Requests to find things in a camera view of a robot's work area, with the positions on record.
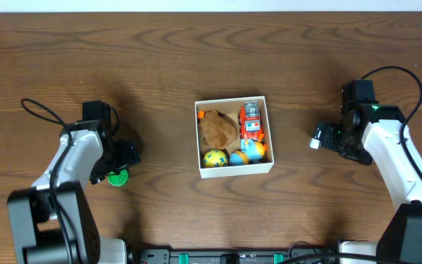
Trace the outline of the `green round disc toy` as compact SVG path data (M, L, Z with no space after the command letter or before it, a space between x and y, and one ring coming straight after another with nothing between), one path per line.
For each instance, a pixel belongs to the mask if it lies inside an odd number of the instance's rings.
M129 181L129 172L126 169L123 169L122 171L115 173L110 172L107 176L108 182L115 187L122 187L127 184Z

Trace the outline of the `blue orange toy figure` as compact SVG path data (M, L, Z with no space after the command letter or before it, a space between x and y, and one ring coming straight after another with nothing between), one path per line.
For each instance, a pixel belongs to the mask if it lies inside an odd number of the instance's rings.
M267 145L252 139L241 139L240 150L230 155L230 166L258 164L265 157Z

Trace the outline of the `red toy fire truck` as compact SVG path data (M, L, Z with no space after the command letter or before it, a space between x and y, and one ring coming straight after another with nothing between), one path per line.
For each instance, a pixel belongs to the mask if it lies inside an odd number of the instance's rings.
M257 101L247 101L243 103L238 114L240 125L240 137L261 142L264 138L262 128L262 118Z

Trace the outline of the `yellow ball blue letters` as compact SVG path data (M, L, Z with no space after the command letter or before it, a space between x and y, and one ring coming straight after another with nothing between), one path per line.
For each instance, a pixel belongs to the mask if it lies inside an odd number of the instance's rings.
M210 150L204 154L204 168L225 167L229 165L229 159L222 150Z

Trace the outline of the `brown plush toy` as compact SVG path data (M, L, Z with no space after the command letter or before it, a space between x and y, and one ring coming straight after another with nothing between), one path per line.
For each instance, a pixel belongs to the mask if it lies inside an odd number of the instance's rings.
M239 135L233 123L225 119L219 111L199 110L197 118L208 147L223 150L238 139Z

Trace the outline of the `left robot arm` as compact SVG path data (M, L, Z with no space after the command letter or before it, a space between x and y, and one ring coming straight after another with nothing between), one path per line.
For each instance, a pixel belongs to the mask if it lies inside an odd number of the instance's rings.
M103 238L84 193L103 180L113 186L128 182L127 171L141 159L134 143L115 140L116 110L101 100L82 105L81 120L64 122L59 149L29 188L7 199L18 263L138 263L134 249L121 238Z

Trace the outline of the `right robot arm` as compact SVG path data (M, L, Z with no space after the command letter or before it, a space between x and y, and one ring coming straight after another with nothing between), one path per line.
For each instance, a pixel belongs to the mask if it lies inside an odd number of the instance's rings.
M395 214L377 242L343 241L340 263L358 263L349 254L403 263L422 263L422 157L397 106L382 106L370 80L341 88L339 123L317 124L310 146L338 153L362 165L375 164L390 194Z

